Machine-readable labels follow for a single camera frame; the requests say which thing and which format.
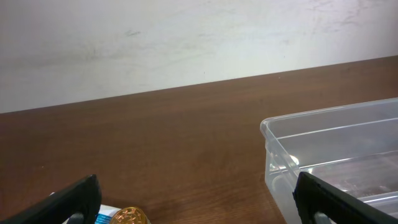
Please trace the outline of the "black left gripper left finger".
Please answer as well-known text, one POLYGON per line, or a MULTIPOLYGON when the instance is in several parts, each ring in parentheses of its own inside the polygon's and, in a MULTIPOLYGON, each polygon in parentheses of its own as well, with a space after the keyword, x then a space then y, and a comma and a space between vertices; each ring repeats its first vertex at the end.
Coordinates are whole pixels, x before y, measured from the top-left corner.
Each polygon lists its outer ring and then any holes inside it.
POLYGON ((62 224, 94 223, 100 211, 101 189, 92 174, 55 192, 41 202, 5 219, 1 223, 62 224))

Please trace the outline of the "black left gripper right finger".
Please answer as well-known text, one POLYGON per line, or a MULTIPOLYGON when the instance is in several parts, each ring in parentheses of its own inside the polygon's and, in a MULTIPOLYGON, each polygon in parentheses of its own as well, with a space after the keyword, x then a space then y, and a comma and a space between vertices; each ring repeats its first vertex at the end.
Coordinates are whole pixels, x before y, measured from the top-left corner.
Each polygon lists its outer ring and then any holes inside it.
POLYGON ((397 219, 337 189, 308 172, 298 175, 293 198, 305 224, 397 224, 397 219))

